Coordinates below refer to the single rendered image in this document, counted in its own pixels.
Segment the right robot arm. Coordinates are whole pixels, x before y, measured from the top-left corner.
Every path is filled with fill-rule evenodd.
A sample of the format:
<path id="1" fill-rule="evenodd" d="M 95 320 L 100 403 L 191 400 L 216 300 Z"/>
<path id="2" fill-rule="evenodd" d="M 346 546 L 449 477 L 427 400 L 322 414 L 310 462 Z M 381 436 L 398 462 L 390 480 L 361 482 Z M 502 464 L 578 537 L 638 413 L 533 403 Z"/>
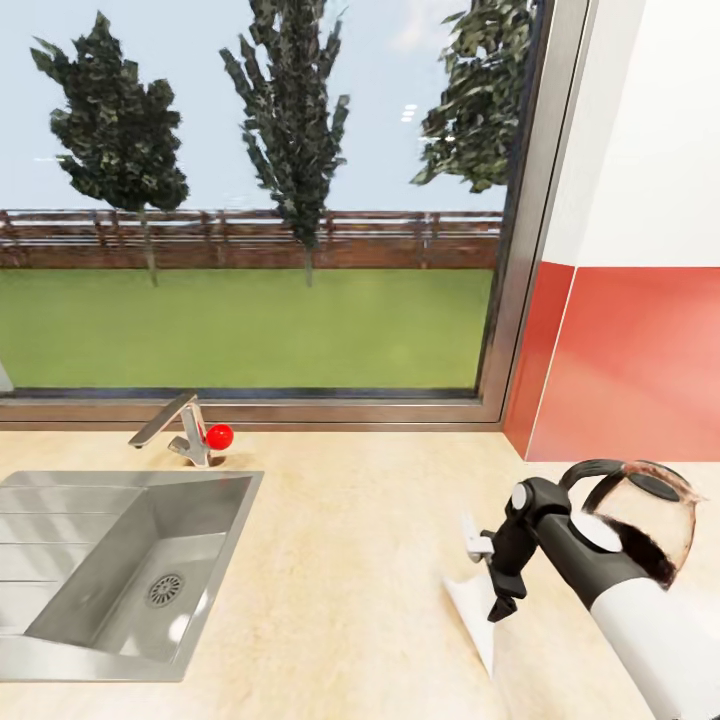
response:
<path id="1" fill-rule="evenodd" d="M 468 558 L 488 561 L 494 622 L 518 609 L 521 571 L 539 546 L 572 587 L 647 702 L 655 720 L 720 720 L 720 643 L 699 627 L 641 567 L 622 553 L 603 523 L 572 513 L 570 498 L 540 476 L 519 480 L 496 531 L 476 532 L 460 512 Z"/>

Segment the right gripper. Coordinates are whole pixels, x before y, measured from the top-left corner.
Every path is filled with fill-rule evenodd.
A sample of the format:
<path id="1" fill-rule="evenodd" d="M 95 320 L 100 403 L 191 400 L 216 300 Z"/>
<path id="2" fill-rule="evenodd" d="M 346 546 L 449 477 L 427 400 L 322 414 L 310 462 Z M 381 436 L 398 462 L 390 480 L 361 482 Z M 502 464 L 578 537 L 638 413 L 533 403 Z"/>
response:
<path id="1" fill-rule="evenodd" d="M 502 620 L 518 609 L 515 599 L 524 599 L 527 596 L 527 588 L 521 576 L 521 571 L 532 558 L 533 553 L 523 553 L 515 549 L 503 535 L 499 526 L 496 531 L 481 529 L 480 537 L 488 537 L 493 544 L 493 554 L 488 564 L 490 580 L 494 586 L 496 602 L 486 614 L 486 619 L 494 622 L 494 630 L 498 620 Z"/>

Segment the electric kettle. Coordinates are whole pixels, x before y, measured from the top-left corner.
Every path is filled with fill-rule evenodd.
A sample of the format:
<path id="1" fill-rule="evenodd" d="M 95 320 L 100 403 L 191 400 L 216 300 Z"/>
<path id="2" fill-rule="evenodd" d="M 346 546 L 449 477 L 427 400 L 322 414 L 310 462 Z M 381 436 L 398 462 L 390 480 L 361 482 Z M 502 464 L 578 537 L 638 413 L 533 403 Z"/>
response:
<path id="1" fill-rule="evenodd" d="M 606 525 L 623 555 L 668 592 L 691 551 L 696 504 L 710 499 L 672 468 L 646 460 L 586 460 L 557 485 L 568 495 L 576 481 L 601 475 L 581 512 Z"/>

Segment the paper coffee filter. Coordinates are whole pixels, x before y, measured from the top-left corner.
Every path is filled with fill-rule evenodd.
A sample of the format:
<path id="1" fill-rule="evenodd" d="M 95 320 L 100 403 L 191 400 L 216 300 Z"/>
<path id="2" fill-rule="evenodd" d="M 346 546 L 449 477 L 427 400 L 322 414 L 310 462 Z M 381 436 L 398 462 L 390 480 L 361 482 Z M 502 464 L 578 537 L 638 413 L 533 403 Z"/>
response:
<path id="1" fill-rule="evenodd" d="M 495 640 L 494 622 L 486 619 L 490 608 L 496 602 L 496 594 L 490 571 L 487 570 L 463 584 L 450 579 L 444 580 L 460 616 L 470 631 L 473 643 L 491 675 L 493 666 L 493 641 Z"/>

